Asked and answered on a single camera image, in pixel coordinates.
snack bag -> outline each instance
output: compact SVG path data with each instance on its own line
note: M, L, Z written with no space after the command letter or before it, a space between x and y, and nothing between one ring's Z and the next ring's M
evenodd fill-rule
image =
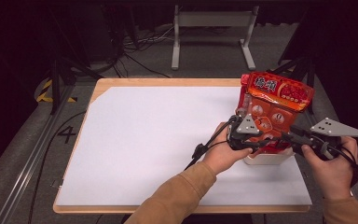
M263 132L250 141L273 139L281 137L281 132L289 132L297 114L307 108L314 94L314 89L302 82L267 72L242 75L241 84L236 113L251 114L257 128ZM280 153L274 144L275 141L270 141L255 154Z

white metal frame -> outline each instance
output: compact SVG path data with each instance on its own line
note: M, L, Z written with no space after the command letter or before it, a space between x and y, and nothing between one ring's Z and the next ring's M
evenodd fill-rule
M172 70L179 69L180 26L246 26L247 34L240 39L241 48L249 70L255 70L255 63L249 50L249 41L255 26L258 7L252 11L179 11L175 6L174 31L175 39L172 53Z

gray carpet floor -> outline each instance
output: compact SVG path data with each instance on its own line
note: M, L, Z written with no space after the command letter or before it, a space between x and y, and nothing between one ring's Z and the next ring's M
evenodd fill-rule
M265 71L278 66L277 61L295 29L295 24L255 27L250 50L255 60L256 70ZM130 49L127 49L127 51L132 58L150 70L158 71L170 77L240 77L241 74L249 73L239 45L239 39L241 34L244 34L244 30L229 28L218 29L217 31L211 32L211 29L183 31L181 35L180 67L177 71L171 69L171 39L166 39L143 51L130 52ZM101 66L103 64L94 64L92 68ZM117 70L123 77L166 78L146 70L127 57L120 59L120 62L117 63ZM117 77L113 69L102 73L102 75ZM67 119L87 109L94 86L95 81L90 78L80 77L78 79L71 92L71 96L77 97L78 100L76 103L64 105L58 121L53 127L54 132ZM296 123L307 126L310 125L310 119L320 120L325 117L338 119L319 79L316 79L315 90L314 115L301 115L297 118ZM51 103L39 103L38 108L23 124L0 159L0 211L40 134L43 132L51 107ZM79 115L62 126L60 131L67 127L73 127L72 132L78 133L82 120L83 115ZM53 183L59 183L62 179L76 138L70 137L68 142L65 142L65 140L65 136L59 135L52 139L42 173L39 173L39 168L42 165L40 161L8 223L27 223L29 221L36 179L39 174L40 183L32 210L32 223L120 223L123 215L59 215L53 212L52 205L58 191ZM267 223L322 223L322 195L315 185L310 168L305 160L298 156L296 156L296 160L303 173L313 206L308 213L267 214ZM358 198L358 184L352 189L352 192ZM252 214L253 223L263 223L263 219L262 214Z

sleeve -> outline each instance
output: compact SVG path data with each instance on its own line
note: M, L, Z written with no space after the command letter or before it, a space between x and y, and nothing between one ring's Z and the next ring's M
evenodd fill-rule
M327 224L358 223L358 201L354 197L343 200L324 199L324 218Z
M215 181L211 168L200 161L162 184L125 223L180 224L198 207Z

white paper sheet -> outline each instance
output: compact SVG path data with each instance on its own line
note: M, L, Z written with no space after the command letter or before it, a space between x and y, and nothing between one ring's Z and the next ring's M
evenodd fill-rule
M234 114L239 87L114 87L89 107L56 205L139 205ZM238 161L201 205L311 204L295 158Z

